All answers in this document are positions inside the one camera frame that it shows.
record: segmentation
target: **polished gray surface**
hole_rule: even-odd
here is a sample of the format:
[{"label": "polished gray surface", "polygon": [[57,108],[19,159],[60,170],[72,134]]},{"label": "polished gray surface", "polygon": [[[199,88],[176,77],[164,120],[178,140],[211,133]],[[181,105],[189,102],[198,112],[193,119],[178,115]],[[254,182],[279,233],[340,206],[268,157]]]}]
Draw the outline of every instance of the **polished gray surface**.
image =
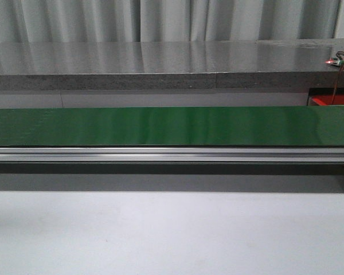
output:
[{"label": "polished gray surface", "polygon": [[344,39],[1,43],[0,90],[331,87],[338,50]]}]

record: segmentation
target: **metal rail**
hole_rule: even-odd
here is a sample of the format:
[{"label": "metal rail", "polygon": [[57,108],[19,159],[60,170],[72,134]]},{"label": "metal rail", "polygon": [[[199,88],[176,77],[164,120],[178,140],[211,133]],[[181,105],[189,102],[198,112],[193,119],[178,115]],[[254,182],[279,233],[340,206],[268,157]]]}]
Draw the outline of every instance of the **metal rail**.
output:
[{"label": "metal rail", "polygon": [[327,162],[344,147],[0,147],[0,162]]}]

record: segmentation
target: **red object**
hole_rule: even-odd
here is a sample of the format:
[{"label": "red object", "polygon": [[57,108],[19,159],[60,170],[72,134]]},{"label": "red object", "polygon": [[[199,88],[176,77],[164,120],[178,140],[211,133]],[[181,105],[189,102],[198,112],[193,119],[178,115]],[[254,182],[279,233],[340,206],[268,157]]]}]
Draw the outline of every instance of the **red object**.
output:
[{"label": "red object", "polygon": [[[326,106],[331,104],[332,95],[327,96],[314,96],[312,98],[313,102],[320,106]],[[336,95],[333,105],[344,105],[344,95]]]}]

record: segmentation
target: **curtain fold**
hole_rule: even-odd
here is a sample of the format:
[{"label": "curtain fold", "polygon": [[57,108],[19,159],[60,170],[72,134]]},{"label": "curtain fold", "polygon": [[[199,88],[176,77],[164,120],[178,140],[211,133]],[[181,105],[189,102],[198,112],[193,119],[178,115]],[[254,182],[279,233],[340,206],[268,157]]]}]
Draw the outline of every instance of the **curtain fold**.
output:
[{"label": "curtain fold", "polygon": [[0,0],[0,42],[332,38],[339,0]]}]

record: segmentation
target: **green conveyor belt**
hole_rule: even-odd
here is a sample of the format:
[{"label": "green conveyor belt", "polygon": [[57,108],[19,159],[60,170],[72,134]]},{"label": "green conveyor belt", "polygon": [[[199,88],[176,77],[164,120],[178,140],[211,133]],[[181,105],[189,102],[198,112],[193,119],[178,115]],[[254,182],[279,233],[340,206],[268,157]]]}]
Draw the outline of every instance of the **green conveyor belt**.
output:
[{"label": "green conveyor belt", "polygon": [[344,146],[344,106],[0,109],[0,146]]}]

